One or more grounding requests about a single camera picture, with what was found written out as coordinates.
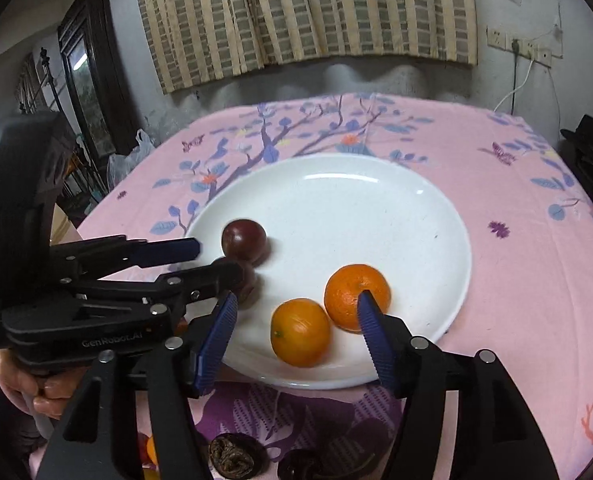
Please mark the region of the person's left hand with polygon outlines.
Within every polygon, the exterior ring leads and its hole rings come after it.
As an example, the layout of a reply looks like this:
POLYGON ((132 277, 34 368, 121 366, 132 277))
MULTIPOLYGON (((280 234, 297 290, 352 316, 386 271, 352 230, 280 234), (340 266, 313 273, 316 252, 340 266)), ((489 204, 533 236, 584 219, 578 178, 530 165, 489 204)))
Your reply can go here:
POLYGON ((39 378, 23 368, 10 350, 0 349, 0 388, 24 413, 30 408, 38 414, 60 419, 88 367, 39 378))

